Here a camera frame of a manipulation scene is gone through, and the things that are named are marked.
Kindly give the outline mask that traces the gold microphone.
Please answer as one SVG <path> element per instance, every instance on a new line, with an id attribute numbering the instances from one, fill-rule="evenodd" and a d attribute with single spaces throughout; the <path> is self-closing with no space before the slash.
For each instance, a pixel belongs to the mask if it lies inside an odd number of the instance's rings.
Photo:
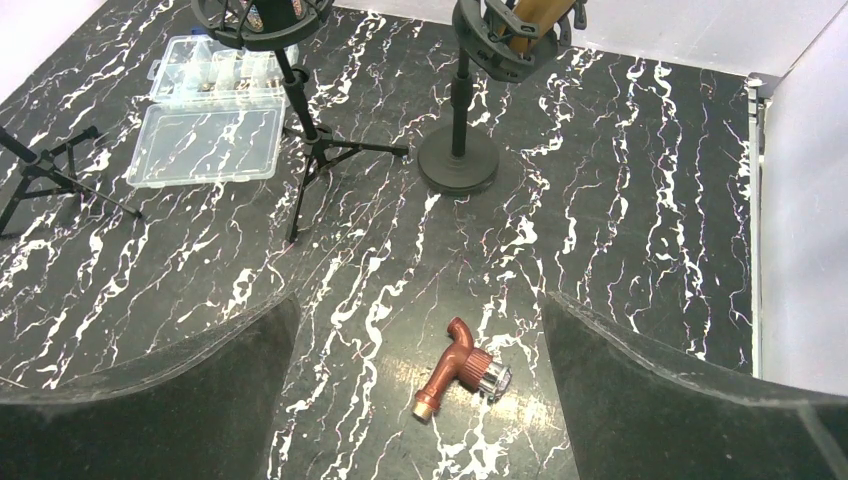
<path id="1" fill-rule="evenodd" d="M 513 12 L 521 21 L 536 24 L 544 35 L 572 5 L 572 0 L 520 0 Z"/>

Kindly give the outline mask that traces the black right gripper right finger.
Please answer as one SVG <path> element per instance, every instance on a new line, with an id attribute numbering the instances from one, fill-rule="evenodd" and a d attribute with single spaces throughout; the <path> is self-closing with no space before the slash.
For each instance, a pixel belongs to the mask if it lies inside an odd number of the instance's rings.
<path id="1" fill-rule="evenodd" d="M 583 479 L 843 479 L 847 400 L 687 355 L 559 293 L 542 307 Z"/>

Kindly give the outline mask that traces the black tripod microphone stand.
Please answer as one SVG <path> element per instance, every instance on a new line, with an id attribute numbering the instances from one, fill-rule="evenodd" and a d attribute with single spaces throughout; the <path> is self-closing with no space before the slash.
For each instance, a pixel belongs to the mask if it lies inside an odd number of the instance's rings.
<path id="1" fill-rule="evenodd" d="M 286 49 L 311 37 L 327 22 L 333 7 L 331 0 L 193 0 L 191 7 L 212 39 L 236 50 L 271 52 L 281 68 L 286 97 L 302 127 L 301 132 L 288 127 L 283 127 L 282 131 L 301 138 L 305 154 L 305 166 L 290 216 L 288 242 L 296 241 L 305 191 L 319 174 L 361 152 L 390 153 L 398 158 L 409 154 L 409 147 L 402 144 L 381 145 L 339 139 L 330 127 L 313 120 L 305 95 L 310 73 L 301 66 L 293 66 Z"/>

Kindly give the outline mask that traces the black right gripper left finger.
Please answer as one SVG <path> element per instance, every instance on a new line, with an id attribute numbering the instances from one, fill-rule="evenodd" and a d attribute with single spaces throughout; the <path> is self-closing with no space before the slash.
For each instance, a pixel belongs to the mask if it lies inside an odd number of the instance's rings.
<path id="1" fill-rule="evenodd" d="M 278 295 L 56 389 L 3 389 L 2 477 L 261 477 L 299 324 Z"/>

